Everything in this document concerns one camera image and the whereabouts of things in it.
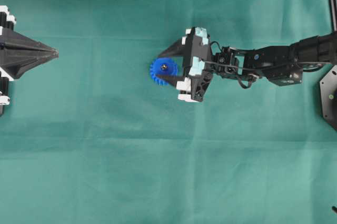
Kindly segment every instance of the black wire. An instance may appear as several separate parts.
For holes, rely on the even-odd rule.
[[[220,64],[220,63],[212,62],[212,61],[205,61],[205,60],[203,60],[203,62],[204,62],[204,63],[207,63],[207,64],[211,64],[211,65],[226,66],[226,67],[231,67],[231,68],[236,68],[236,69],[243,69],[243,70],[252,70],[252,71],[254,71],[254,72],[257,70],[257,69],[245,68],[245,67],[235,66],[235,65]]]
[[[211,42],[211,46],[212,46],[213,44],[217,44],[219,50],[222,51],[222,50],[221,50],[221,47],[220,47],[220,44],[219,44],[217,41]]]
[[[245,85],[244,83],[242,83],[242,79],[239,76],[235,76],[237,79],[237,82],[239,82],[239,85],[243,88],[243,89],[249,89],[251,88],[253,82],[251,80],[248,80],[248,85]]]

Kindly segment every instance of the black 3d-printed part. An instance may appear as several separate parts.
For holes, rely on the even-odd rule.
[[[16,18],[7,6],[0,6],[0,116],[9,105],[9,81],[14,81],[38,65],[58,58],[58,51],[15,31]]]
[[[337,66],[320,81],[324,119],[337,130]]]

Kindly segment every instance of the metal bolt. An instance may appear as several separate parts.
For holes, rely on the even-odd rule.
[[[161,67],[160,67],[161,70],[167,70],[167,65],[166,64],[163,64]]]

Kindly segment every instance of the robotic arm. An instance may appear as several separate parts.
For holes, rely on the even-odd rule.
[[[0,6],[0,116],[9,105],[9,82],[54,58],[57,49],[34,41],[14,31],[16,18],[7,6]]]
[[[213,44],[218,45],[220,52],[212,52]],[[193,27],[158,56],[168,57],[183,57],[183,75],[156,76],[180,91],[178,99],[202,102],[214,74],[236,80],[248,89],[262,77],[278,86],[300,84],[304,72],[315,72],[325,64],[337,65],[337,32],[290,46],[242,50],[220,47],[218,42],[210,42],[206,29]],[[244,59],[243,66],[239,57]]]

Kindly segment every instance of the silver screw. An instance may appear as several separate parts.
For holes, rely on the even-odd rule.
[[[167,65],[166,64],[163,64],[161,67],[160,67],[161,70],[167,70]]]

